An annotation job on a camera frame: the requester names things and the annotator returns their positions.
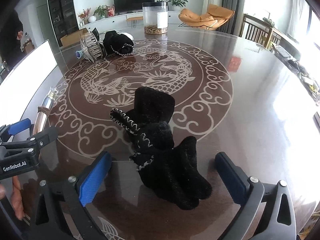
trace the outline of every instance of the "television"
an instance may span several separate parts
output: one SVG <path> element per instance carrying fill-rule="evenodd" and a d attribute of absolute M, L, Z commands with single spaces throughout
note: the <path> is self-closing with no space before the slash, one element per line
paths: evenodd
<path fill-rule="evenodd" d="M 130 11 L 142 11 L 143 3 L 154 1 L 155 0 L 114 0 L 115 12 L 118 14 Z"/>

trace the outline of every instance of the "plastic jar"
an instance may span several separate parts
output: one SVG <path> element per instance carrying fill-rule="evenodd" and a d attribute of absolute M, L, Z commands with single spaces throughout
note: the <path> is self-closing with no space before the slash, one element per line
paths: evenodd
<path fill-rule="evenodd" d="M 142 8 L 145 34 L 168 32 L 168 7 L 166 2 L 143 3 Z"/>

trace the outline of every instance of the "person's hand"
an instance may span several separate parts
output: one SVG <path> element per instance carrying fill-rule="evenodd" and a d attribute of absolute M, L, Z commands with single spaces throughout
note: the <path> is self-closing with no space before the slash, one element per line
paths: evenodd
<path fill-rule="evenodd" d="M 18 32 L 17 40 L 21 40 L 23 35 L 23 31 Z"/>
<path fill-rule="evenodd" d="M 11 196 L 11 204 L 16 214 L 16 217 L 19 220 L 22 220 L 22 218 L 24 217 L 24 212 L 23 212 L 22 197 L 20 193 L 21 187 L 20 187 L 20 182 L 17 176 L 12 177 L 12 186 L 13 186 L 13 192 Z M 3 199 L 4 197 L 5 197 L 5 188 L 4 186 L 0 185 L 0 200 Z"/>

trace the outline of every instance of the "orange lounge chair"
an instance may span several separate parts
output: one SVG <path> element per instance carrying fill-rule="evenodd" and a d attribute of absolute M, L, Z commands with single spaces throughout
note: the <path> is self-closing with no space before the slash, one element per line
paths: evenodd
<path fill-rule="evenodd" d="M 221 6 L 209 4 L 206 14 L 199 16 L 188 9 L 183 9 L 179 14 L 179 19 L 193 28 L 215 30 L 225 24 L 234 13 Z"/>

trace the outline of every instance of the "round table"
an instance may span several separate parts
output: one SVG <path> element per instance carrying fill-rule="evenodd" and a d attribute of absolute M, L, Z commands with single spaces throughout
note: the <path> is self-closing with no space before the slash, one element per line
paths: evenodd
<path fill-rule="evenodd" d="M 217 239 L 239 210 L 214 168 L 215 155 L 224 151 L 248 176 L 272 184 L 287 181 L 300 231 L 320 197 L 320 135 L 315 103 L 297 77 L 261 45 L 236 36 L 176 25 L 161 36 L 145 35 L 143 28 L 123 31 L 134 36 L 135 54 L 92 64 L 77 62 L 79 48 L 70 48 L 62 52 L 68 69 L 57 66 L 39 88 L 46 93 L 48 85 L 57 85 L 60 90 L 49 117 L 60 136 L 43 149 L 40 169 L 19 176 L 25 212 L 31 215 L 40 180 L 76 176 L 106 147 L 112 167 L 87 209 L 108 237 Z M 188 135 L 198 139 L 198 171 L 213 191 L 194 210 L 180 210 L 143 185 L 128 160 L 131 144 L 109 120 L 111 108 L 133 108 L 133 89 L 142 85 L 175 98 L 170 125 L 176 145 Z M 38 94 L 23 118 L 41 104 Z M 72 225 L 71 231 L 78 236 Z"/>

